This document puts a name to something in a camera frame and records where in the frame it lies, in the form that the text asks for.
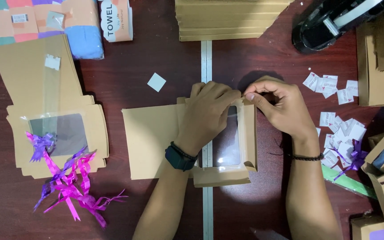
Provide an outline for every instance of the purple bow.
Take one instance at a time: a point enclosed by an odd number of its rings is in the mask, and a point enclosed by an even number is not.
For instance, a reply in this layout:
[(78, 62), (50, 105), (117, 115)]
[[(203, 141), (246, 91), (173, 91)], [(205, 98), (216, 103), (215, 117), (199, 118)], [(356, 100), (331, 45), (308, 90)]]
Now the purple bow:
[[(343, 170), (337, 177), (334, 178), (333, 181), (336, 181), (340, 176), (342, 176), (343, 174), (346, 173), (346, 171), (348, 170), (355, 170), (355, 171), (358, 171), (361, 166), (364, 164), (365, 162), (365, 158), (366, 156), (368, 155), (368, 152), (366, 151), (362, 151), (361, 150), (361, 143), (360, 141), (355, 141), (355, 145), (354, 145), (354, 151), (351, 153), (352, 155), (352, 164), (346, 168), (345, 170)], [(334, 148), (334, 150), (336, 151), (336, 153), (345, 161), (345, 158), (337, 151), (336, 148)]]
[(50, 140), (53, 135), (47, 133), (45, 136), (40, 137), (37, 135), (32, 135), (29, 132), (26, 132), (26, 135), (29, 137), (29, 139), (31, 139), (32, 145), (35, 148), (35, 151), (33, 152), (32, 158), (29, 162), (41, 161), (45, 148), (54, 144), (54, 141)]

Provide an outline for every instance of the left hand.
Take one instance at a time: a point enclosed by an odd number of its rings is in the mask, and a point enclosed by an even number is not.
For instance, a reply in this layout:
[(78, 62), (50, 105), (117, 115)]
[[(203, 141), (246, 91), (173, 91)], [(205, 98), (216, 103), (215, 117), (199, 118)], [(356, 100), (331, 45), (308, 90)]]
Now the left hand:
[(225, 84), (213, 81), (194, 84), (174, 144), (188, 155), (197, 156), (207, 143), (226, 128), (229, 106), (240, 97), (239, 90), (232, 90)]

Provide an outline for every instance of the purple towel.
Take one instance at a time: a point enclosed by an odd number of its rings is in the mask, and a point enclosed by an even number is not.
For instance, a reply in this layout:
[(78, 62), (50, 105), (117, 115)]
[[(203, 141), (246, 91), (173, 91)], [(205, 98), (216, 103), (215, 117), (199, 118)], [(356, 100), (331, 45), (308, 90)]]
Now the purple towel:
[(63, 0), (32, 0), (34, 6), (40, 4), (53, 4), (53, 2), (62, 3)]
[(40, 32), (38, 33), (38, 38), (47, 38), (47, 37), (52, 37), (56, 35), (63, 34), (63, 31), (48, 31), (48, 32)]

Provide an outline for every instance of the table surface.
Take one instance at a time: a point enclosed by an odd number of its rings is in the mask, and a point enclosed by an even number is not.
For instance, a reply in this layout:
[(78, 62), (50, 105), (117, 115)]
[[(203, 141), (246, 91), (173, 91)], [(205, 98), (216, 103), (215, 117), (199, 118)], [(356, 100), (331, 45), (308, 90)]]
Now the table surface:
[[(320, 112), (336, 112), (343, 120), (355, 118), (365, 124), (366, 137), (384, 132), (384, 108), (359, 107), (353, 103), (339, 106), (335, 95), (324, 99), (302, 82), (309, 69), (318, 75), (338, 75), (338, 88), (357, 79), (355, 32), (345, 34), (337, 43), (317, 54), (301, 55), (291, 45), (292, 20), (309, 1), (291, 5), (280, 14), (258, 39), (213, 41), (213, 80), (232, 88), (245, 87), (263, 75), (271, 75), (299, 85), (312, 119), (319, 123)], [(103, 231), (87, 210), (74, 203), (81, 221), (73, 218), (65, 204), (48, 213), (46, 199), (33, 213), (40, 198), (43, 179), (22, 176), (15, 167), (12, 130), (6, 120), (6, 107), (12, 102), (0, 77), (0, 239), (10, 240), (95, 240), (131, 239), (136, 223), (157, 182), (156, 179), (131, 181), (128, 151), (121, 109), (175, 104), (188, 96), (190, 87), (200, 82), (200, 42), (179, 42), (174, 15), (174, 0), (131, 0), (134, 13), (134, 40), (104, 43), (105, 59), (79, 61), (76, 68), (83, 90), (102, 104), (109, 134), (110, 156), (107, 166), (91, 173), (91, 194), (114, 196), (122, 189), (127, 202), (113, 202), (103, 212), (108, 227)], [(146, 83), (153, 73), (167, 83), (158, 93)], [(323, 146), (329, 128), (322, 127)], [(288, 137), (277, 131), (261, 112), (257, 116), (259, 172), (251, 172), (251, 184), (214, 188), (214, 239), (257, 239), (259, 232), (274, 230), (290, 237), (285, 215), (285, 192), (289, 161), (275, 154)], [(348, 176), (370, 184), (363, 172)], [(364, 212), (380, 212), (377, 201), (359, 196), (326, 182), (328, 194), (341, 225), (344, 239), (350, 239), (349, 218)], [(175, 239), (202, 239), (202, 189), (188, 182), (180, 226)]]

